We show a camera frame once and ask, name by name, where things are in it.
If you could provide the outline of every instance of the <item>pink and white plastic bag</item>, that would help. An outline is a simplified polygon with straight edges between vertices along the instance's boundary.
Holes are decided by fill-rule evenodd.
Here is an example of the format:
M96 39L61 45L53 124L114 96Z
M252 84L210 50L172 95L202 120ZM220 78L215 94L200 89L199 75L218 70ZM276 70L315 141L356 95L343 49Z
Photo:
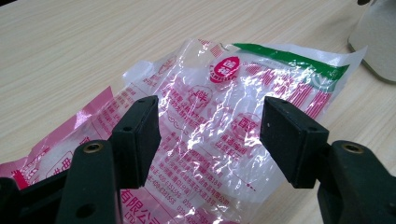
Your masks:
M158 95L163 139L145 187L120 192L124 223L248 223L284 181L259 139L264 97L319 118L364 51L188 40L134 65L115 97L101 93L54 131L62 138L50 134L28 157L0 165L0 176L25 188L67 169L79 144L107 139L134 101Z

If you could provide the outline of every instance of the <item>plastic bag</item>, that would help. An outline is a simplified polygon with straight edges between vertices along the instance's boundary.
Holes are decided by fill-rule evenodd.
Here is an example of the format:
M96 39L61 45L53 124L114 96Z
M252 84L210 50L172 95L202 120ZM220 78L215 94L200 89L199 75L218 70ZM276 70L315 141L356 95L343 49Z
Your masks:
M259 139L264 97L318 118L363 54L188 40L158 62L133 66L122 76L125 89L11 173L19 172L20 187L56 174L78 144L107 139L134 101L156 94L163 139L145 187L120 192L124 223L247 223L284 180ZM10 176L7 165L0 175Z

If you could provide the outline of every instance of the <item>red oval logo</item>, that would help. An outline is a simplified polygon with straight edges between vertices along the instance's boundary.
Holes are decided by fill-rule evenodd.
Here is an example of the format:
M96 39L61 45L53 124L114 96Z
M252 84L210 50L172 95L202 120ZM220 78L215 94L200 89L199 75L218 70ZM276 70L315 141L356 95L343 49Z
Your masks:
M210 72L210 80L214 83L229 81L236 77L235 72L238 70L238 68L239 68L238 57L233 56L223 59Z

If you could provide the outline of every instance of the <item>green strip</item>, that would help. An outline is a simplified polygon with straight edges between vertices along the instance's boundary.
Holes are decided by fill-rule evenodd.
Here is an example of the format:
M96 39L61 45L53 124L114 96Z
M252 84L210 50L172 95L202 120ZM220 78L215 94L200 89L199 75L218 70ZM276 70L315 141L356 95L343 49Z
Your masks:
M305 58L298 54L276 50L276 49L269 49L256 44L236 43L233 45L242 50L246 50L261 56L265 56L275 61L285 63L293 67L299 66L305 69L306 68L313 69L315 73L321 74L323 77L326 77L329 80L340 79L341 76L345 73L345 71L349 67L349 65L340 66L340 67L331 66L326 63L321 63L309 58Z

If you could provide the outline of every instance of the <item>tabletop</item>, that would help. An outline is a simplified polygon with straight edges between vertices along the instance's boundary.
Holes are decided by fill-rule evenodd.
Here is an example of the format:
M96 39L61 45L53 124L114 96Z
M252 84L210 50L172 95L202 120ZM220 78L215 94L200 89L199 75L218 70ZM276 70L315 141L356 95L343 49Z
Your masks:
M26 156L139 60L158 60L188 38L347 53L365 9L340 0L19 0L0 7L0 163ZM329 143L365 145L396 175L395 93L360 65L319 121ZM283 183L251 223L322 222L317 189Z

